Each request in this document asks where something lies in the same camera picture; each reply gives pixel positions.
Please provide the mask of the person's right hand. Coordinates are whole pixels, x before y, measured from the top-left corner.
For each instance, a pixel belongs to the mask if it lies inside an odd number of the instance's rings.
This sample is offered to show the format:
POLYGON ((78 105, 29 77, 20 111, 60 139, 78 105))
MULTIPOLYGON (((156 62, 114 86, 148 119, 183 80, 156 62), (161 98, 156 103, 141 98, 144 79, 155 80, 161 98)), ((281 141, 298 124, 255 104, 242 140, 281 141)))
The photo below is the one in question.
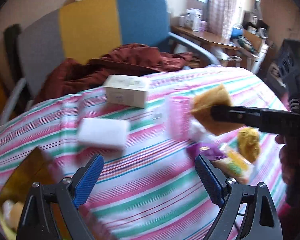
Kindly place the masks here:
POLYGON ((300 137, 277 135, 275 141, 283 145, 279 158, 283 180, 287 184, 286 202, 297 207, 300 205, 300 137))

